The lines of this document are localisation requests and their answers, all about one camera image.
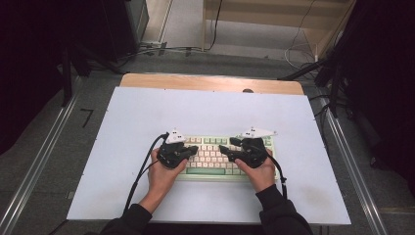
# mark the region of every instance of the spacebar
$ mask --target spacebar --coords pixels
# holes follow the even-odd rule
[[[225,169],[222,169],[222,168],[187,168],[186,172],[188,174],[223,175],[223,174],[225,174]]]

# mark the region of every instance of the keyboard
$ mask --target keyboard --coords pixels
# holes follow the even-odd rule
[[[186,168],[177,176],[177,180],[196,181],[247,181],[248,177],[238,169],[235,163],[229,162],[226,155],[219,151],[219,145],[230,150],[241,150],[241,147],[231,145],[230,137],[223,136],[186,136],[185,146],[198,146],[198,153],[189,158]],[[265,148],[274,152],[272,136],[263,137]],[[275,168],[275,179],[279,178]]]

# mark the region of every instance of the table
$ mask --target table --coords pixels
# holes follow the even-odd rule
[[[206,20],[216,20],[219,2],[220,0],[204,0],[203,51]],[[313,55],[323,58],[339,32],[344,29],[354,4],[355,0],[223,0],[219,20],[301,27]]]
[[[256,93],[242,93],[246,88]],[[198,102],[212,102],[212,105],[198,107]],[[240,109],[245,106],[252,112],[250,115],[241,115],[246,113]],[[228,114],[218,114],[216,108]],[[201,116],[201,112],[207,112],[208,116]],[[225,123],[217,122],[218,119],[224,119]],[[314,116],[299,83],[180,74],[123,77],[109,104],[68,219],[120,216],[150,144],[159,134],[169,131],[169,127],[177,127],[171,126],[173,123],[185,135],[195,134],[192,131],[224,135],[244,131],[245,125],[258,123],[261,123],[258,127],[271,130],[277,126],[276,158],[288,178],[288,196],[298,211],[311,224],[350,224]],[[293,140],[299,140],[301,148]],[[145,174],[132,202],[143,197],[147,187]],[[259,223],[257,212],[260,210],[249,182],[176,181],[153,214],[152,222],[252,224]]]

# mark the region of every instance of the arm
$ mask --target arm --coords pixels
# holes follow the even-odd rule
[[[138,235],[141,234],[152,218],[152,213],[160,205],[173,186],[177,175],[186,167],[184,160],[177,168],[167,169],[157,160],[159,149],[152,152],[152,163],[149,168],[149,191],[138,203],[133,204],[121,218],[111,220],[101,231],[101,235]]]
[[[244,171],[253,185],[262,204],[259,213],[266,234],[308,235],[312,231],[305,219],[296,211],[290,200],[285,200],[275,185],[275,166],[270,159],[258,168],[250,168],[241,160],[235,163]]]

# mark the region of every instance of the sleeve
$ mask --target sleeve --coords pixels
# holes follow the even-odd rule
[[[256,193],[256,196],[263,208],[259,218],[265,234],[312,234],[309,224],[297,213],[293,202],[285,200],[275,184]]]
[[[121,218],[111,220],[100,235],[139,235],[142,234],[152,215],[138,204],[133,204]]]

